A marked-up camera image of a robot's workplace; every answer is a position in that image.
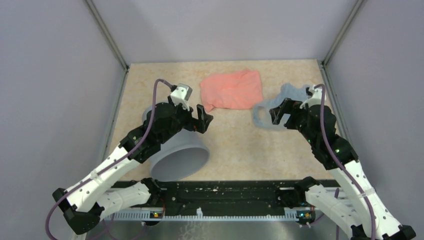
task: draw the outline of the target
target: beige tabletop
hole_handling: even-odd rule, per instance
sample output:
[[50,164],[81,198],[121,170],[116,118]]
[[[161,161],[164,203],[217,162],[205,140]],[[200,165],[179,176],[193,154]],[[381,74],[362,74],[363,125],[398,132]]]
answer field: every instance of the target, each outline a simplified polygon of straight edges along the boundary
[[[265,99],[275,98],[284,83],[300,88],[323,82],[318,63],[313,59],[132,64],[113,132],[112,149],[128,131],[142,124],[142,114],[152,104],[156,79],[189,85],[193,89],[189,104],[196,106],[202,104],[200,82],[203,79],[212,73],[243,69],[259,71]],[[166,101],[169,94],[169,88],[160,84],[157,102]],[[332,179],[298,131],[258,128],[252,122],[251,109],[215,108],[209,114],[213,115],[213,121],[207,132],[199,136],[209,148],[210,159],[201,170],[183,180],[291,180],[307,176]],[[149,166],[146,161],[121,180],[149,177]]]

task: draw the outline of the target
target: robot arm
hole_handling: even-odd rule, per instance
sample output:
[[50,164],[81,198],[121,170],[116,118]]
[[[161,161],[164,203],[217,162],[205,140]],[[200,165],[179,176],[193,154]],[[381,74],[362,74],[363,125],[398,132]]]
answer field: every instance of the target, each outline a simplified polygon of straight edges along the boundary
[[161,144],[168,141],[182,129],[205,133],[213,117],[206,114],[202,105],[197,105],[198,118],[192,117],[193,109],[188,105],[192,89],[184,84],[172,87],[168,103],[156,104],[151,129],[141,145],[129,157],[116,163],[106,171],[107,167],[126,156],[147,132],[152,112],[147,113],[143,125],[131,130],[120,141],[113,152],[80,182],[67,189],[58,188],[53,193],[55,201],[59,201],[66,193],[76,189],[59,203],[59,208],[69,226],[76,234],[83,234],[93,229],[103,218],[119,210],[157,201],[152,192],[157,191],[155,184],[138,182],[119,191],[106,192],[123,175],[144,163],[150,156],[161,150]]
[[315,158],[322,163],[345,191],[355,208],[349,208],[328,194],[312,177],[299,181],[295,189],[300,203],[316,206],[330,217],[349,238],[366,240],[372,236],[372,218],[375,218],[375,239],[410,240],[415,237],[412,227],[402,225],[387,210],[374,188],[364,174],[358,155],[350,143],[336,134],[336,116],[328,106],[323,108],[323,126],[330,148],[344,167],[341,169],[326,147],[320,123],[321,101],[323,92],[320,88],[306,89],[310,96],[305,102],[286,98],[278,107],[269,111],[272,123],[280,124],[284,114],[290,114],[284,126],[298,130],[309,142]]

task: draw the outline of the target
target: gray wall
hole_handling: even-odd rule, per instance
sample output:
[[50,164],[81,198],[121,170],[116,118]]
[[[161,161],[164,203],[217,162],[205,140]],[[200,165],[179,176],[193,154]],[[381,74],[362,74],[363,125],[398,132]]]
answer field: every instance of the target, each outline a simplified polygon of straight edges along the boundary
[[329,76],[369,181],[423,239],[424,1],[368,1]]
[[323,59],[355,0],[94,0],[128,63]]
[[47,239],[51,194],[98,163],[123,75],[82,0],[1,1],[0,239]]

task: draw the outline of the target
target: gray fabric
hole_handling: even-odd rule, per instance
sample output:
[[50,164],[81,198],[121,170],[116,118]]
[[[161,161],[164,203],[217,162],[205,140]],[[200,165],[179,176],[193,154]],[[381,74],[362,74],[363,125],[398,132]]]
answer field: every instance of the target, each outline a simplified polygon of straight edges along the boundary
[[[283,84],[277,97],[274,99],[265,99],[253,106],[253,124],[256,127],[264,129],[285,130],[286,128],[284,127],[284,124],[287,122],[290,115],[285,114],[282,117],[279,125],[273,125],[269,111],[270,109],[278,107],[285,98],[304,102],[306,99],[308,99],[305,91],[306,87],[308,87],[308,85],[304,85],[301,88],[296,88],[290,83]],[[260,117],[260,111],[266,111],[263,117]]]

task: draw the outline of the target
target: pink cloth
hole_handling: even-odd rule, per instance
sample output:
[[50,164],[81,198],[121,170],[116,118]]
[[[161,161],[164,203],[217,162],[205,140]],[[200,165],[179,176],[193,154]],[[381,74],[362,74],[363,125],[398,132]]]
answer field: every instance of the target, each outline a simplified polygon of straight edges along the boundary
[[261,76],[248,69],[234,73],[213,73],[200,83],[206,112],[214,108],[251,109],[264,100]]

